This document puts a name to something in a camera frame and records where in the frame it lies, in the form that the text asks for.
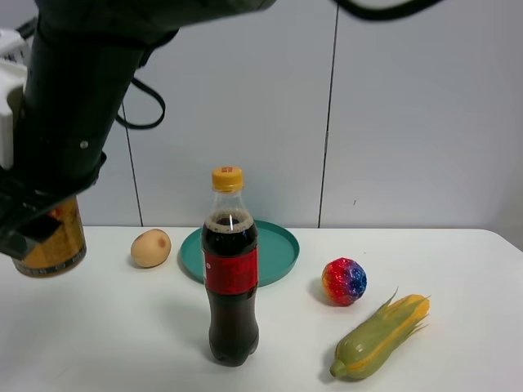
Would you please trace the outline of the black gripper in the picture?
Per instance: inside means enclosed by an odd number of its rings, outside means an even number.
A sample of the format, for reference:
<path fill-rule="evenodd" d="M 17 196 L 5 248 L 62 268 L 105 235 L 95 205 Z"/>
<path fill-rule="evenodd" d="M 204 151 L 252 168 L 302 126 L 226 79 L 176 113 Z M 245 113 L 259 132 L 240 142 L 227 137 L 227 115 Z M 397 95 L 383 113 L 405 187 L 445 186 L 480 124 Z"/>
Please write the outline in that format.
<path fill-rule="evenodd" d="M 102 154 L 87 177 L 49 189 L 39 189 L 15 169 L 2 169 L 1 253 L 22 260 L 37 245 L 49 239 L 60 226 L 49 212 L 91 188 L 97 182 L 106 159 L 106 154 Z"/>

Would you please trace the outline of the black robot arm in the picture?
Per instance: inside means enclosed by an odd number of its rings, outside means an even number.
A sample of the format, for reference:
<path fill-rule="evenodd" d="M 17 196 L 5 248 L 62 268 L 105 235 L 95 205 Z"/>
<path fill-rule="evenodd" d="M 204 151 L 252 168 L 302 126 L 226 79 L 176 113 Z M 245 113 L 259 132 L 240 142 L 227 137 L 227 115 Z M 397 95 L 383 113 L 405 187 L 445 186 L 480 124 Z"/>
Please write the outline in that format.
<path fill-rule="evenodd" d="M 14 134 L 1 173 L 1 251 L 21 260 L 48 239 L 48 212 L 92 186 L 136 70 L 178 29 L 265 10 L 268 1 L 40 1 Z"/>

